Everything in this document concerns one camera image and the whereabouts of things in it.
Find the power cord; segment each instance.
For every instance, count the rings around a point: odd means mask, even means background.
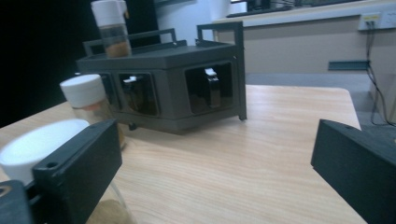
[[[367,29],[368,29],[367,30],[367,39],[366,39],[366,60],[367,60],[368,66],[367,66],[366,71],[367,71],[367,76],[370,78],[373,85],[375,86],[375,97],[374,97],[374,105],[373,105],[372,114],[371,114],[371,122],[374,125],[380,125],[380,126],[390,125],[390,126],[396,127],[396,123],[390,122],[388,120],[385,98],[384,98],[384,95],[382,94],[381,90],[378,88],[378,86],[376,84],[374,69],[371,66],[370,56],[371,56],[371,50],[372,50],[372,47],[374,44],[374,39],[375,39],[375,23],[373,21],[367,21],[366,25],[367,25]],[[378,104],[378,95],[382,101],[382,109],[384,111],[384,118],[385,118],[384,122],[385,123],[375,123],[374,122],[375,111],[376,111],[377,104]]]

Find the white cap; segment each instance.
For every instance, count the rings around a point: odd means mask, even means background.
[[[106,98],[105,87],[98,74],[72,77],[60,85],[64,97],[74,108],[93,105]]]
[[[91,8],[99,27],[125,23],[122,14],[126,11],[126,4],[123,0],[93,1]]]
[[[27,185],[33,166],[88,126],[84,119],[66,119],[34,129],[2,148],[0,165],[10,179]]]

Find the sample vial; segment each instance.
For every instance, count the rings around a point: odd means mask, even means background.
[[[25,133],[1,148],[0,166],[10,179],[20,180],[27,186],[34,181],[32,168],[36,164],[88,126],[83,119],[66,119]],[[86,223],[137,222],[112,180]]]
[[[86,223],[137,224],[137,221],[130,213],[114,181],[111,181]]]
[[[112,119],[105,87],[98,74],[80,75],[63,81],[61,89],[67,102],[72,106],[77,118],[90,124]],[[125,137],[119,126],[120,147],[125,145]]]
[[[91,2],[93,16],[103,40],[107,58],[131,55],[131,45],[123,14],[126,4],[122,0],[100,0]]]

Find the black device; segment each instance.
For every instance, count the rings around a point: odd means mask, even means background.
[[[314,0],[311,3],[308,3],[308,5],[311,7],[325,7],[330,5],[351,3],[358,1],[362,1],[362,0]]]
[[[233,13],[227,15],[226,17],[233,18],[233,17],[251,16],[251,15],[258,15],[263,13],[288,11],[293,9],[293,6],[291,4],[286,4],[283,7],[271,7],[272,2],[270,0],[231,0],[231,4],[243,3],[243,2],[247,3],[246,12]]]
[[[1,223],[85,223],[122,164],[117,122],[93,124],[32,168],[0,183]]]
[[[322,119],[311,164],[368,223],[396,223],[396,132]]]
[[[271,8],[270,0],[231,0],[231,4],[247,3],[247,11],[262,10]]]
[[[204,40],[203,31],[233,32],[234,44]],[[247,118],[242,22],[197,26],[195,46],[177,40],[174,29],[153,35],[169,42],[132,49],[132,56],[108,59],[93,53],[101,40],[84,42],[87,57],[77,60],[81,74],[99,74],[113,116],[130,127],[180,132],[232,116]]]

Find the gray wall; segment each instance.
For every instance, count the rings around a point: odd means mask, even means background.
[[[366,32],[359,16],[246,27],[247,73],[326,74],[329,61],[364,60]],[[231,42],[230,33],[219,41]],[[389,119],[396,121],[396,29],[377,30],[372,66],[386,98]]]

